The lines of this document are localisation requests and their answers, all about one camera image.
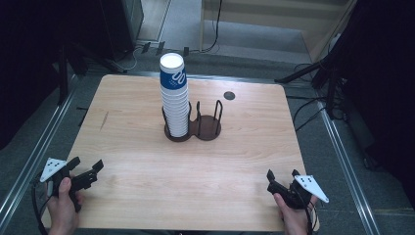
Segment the person's right hand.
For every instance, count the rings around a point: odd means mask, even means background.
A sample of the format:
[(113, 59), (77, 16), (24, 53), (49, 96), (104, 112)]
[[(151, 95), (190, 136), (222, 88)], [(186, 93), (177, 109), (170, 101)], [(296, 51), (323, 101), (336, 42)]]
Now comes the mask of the person's right hand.
[(308, 235), (308, 218), (305, 210), (294, 210), (288, 207), (278, 193), (273, 195), (284, 222), (285, 235)]

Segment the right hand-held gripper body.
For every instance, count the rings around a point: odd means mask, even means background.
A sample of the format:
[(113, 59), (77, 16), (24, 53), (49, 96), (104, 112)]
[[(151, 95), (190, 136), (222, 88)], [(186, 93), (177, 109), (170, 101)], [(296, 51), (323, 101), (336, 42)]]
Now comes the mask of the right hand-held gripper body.
[(289, 188), (277, 181), (275, 183), (269, 182), (267, 191), (272, 195), (275, 193), (280, 194), (286, 205), (294, 210), (305, 209), (310, 203), (312, 196), (317, 197), (324, 203), (329, 202), (329, 198), (312, 175), (298, 175), (294, 178)]

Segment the black tripod stand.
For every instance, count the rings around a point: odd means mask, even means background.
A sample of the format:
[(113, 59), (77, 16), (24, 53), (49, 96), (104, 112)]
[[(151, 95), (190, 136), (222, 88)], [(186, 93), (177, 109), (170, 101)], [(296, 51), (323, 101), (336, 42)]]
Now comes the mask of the black tripod stand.
[(86, 74), (88, 68), (83, 61), (82, 57), (92, 59), (99, 65), (107, 68), (114, 73), (126, 73), (126, 70), (118, 69), (114, 64), (111, 64), (98, 54), (92, 52), (86, 47), (73, 42), (63, 43), (59, 49), (59, 61), (58, 61), (58, 74), (59, 74), (59, 101), (58, 105), (61, 106), (69, 96), (69, 79), (68, 79), (68, 65), (72, 66), (72, 69), (76, 74)]

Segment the metal floor rail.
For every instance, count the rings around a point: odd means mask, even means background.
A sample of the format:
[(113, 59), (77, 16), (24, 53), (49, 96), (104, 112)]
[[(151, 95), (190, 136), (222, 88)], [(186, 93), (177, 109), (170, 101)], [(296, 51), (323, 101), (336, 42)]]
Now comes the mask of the metal floor rail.
[(366, 235), (381, 235), (379, 226), (364, 194), (359, 180), (355, 174), (352, 164), (349, 160), (345, 145), (341, 139), (339, 131), (335, 123), (329, 118), (325, 109), (325, 104), (321, 101), (317, 102), (317, 107), (321, 111), (326, 131), (331, 139), (336, 156), (340, 163), (343, 175), (346, 179), (348, 190), (355, 204), (357, 213), (362, 222)]
[(82, 80), (69, 79), (69, 95), (58, 105), (53, 92), (27, 120), (17, 135), (0, 151), (0, 234), (9, 226), (16, 209), (38, 170)]

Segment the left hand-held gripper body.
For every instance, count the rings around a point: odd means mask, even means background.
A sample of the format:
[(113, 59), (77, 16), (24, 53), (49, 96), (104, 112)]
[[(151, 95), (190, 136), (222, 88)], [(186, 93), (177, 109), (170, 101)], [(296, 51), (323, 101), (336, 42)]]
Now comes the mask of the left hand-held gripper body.
[(88, 189), (97, 181), (98, 173), (91, 169), (75, 176), (70, 176), (71, 170), (67, 167), (67, 162), (49, 158), (40, 176), (40, 182), (47, 185), (47, 196), (58, 196), (59, 186), (65, 177), (71, 180), (69, 196), (73, 201), (76, 212), (81, 210), (81, 204), (76, 199), (76, 193), (81, 189)]

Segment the black stand with legs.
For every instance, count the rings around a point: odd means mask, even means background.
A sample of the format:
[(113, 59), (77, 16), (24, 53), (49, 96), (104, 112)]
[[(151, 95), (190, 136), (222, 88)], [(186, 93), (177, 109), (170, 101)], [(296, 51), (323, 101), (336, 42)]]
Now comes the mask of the black stand with legs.
[(328, 54), (320, 61), (313, 63), (306, 68), (294, 72), (284, 78), (277, 78), (275, 83), (286, 84), (292, 82), (306, 74), (316, 71), (315, 76), (311, 80), (311, 85), (314, 89), (321, 89), (325, 84), (328, 84), (327, 98), (326, 98), (326, 113), (330, 119), (334, 119), (335, 108), (335, 93), (336, 85), (340, 78), (339, 76), (339, 64), (340, 55), (342, 54), (342, 43), (337, 42)]

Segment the black cabinet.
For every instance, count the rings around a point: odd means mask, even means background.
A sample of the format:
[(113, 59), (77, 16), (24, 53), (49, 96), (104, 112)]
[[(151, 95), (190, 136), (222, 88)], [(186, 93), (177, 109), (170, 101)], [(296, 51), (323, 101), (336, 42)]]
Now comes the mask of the black cabinet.
[(144, 20), (141, 0), (100, 0), (109, 58), (118, 61), (132, 52)]

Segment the person's left hand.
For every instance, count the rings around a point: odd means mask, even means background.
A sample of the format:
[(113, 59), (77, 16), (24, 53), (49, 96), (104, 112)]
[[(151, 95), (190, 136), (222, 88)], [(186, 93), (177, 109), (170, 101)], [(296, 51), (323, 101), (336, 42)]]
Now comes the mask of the person's left hand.
[(65, 177), (59, 186), (58, 196), (52, 197), (47, 203), (51, 217), (48, 235), (73, 235), (79, 224), (79, 214), (75, 211), (69, 196), (71, 180)]

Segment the beige wooden frame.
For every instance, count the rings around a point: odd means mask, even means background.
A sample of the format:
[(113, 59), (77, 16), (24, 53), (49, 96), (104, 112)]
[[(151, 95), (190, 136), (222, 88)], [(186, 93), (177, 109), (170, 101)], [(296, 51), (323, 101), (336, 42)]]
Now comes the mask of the beige wooden frame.
[(357, 0), (202, 0), (200, 43), (204, 21), (282, 27), (301, 31), (312, 62), (323, 56), (334, 36), (346, 26)]

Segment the stack of white paper cups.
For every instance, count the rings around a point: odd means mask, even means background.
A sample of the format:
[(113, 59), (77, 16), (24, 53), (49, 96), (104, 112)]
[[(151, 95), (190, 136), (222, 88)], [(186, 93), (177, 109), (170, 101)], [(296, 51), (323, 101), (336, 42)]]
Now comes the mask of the stack of white paper cups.
[(162, 110), (169, 134), (182, 137), (188, 133), (189, 97), (184, 59), (177, 53), (160, 58)]

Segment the dark brown cup holder rack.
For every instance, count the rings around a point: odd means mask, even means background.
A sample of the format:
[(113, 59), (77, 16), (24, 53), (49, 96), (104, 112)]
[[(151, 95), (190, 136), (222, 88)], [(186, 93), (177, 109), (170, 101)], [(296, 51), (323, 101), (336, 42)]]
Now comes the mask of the dark brown cup holder rack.
[(215, 102), (214, 115), (202, 115), (200, 111), (200, 102), (196, 105), (196, 118), (190, 120), (192, 113), (192, 105), (188, 103), (189, 111), (186, 116), (187, 132), (179, 137), (174, 137), (170, 133), (170, 128), (167, 122), (165, 111), (162, 111), (164, 120), (164, 135), (172, 142), (185, 142), (192, 136), (195, 136), (203, 141), (211, 141), (217, 138), (221, 132), (221, 118), (223, 113), (223, 105), (220, 100)]

